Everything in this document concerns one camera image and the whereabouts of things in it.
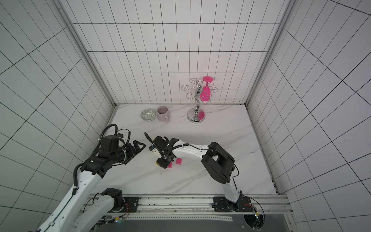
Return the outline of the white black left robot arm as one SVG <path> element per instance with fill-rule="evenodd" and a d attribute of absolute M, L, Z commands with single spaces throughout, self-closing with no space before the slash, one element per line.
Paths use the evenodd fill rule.
<path fill-rule="evenodd" d="M 128 213 L 130 206 L 122 191 L 116 188 L 107 188 L 84 213 L 80 213 L 80 210 L 108 170 L 128 164 L 145 147 L 144 143 L 136 140 L 133 143 L 125 142 L 120 135 L 102 138 L 94 155 L 75 167 L 73 186 L 37 231 L 88 232 L 110 211 Z"/>

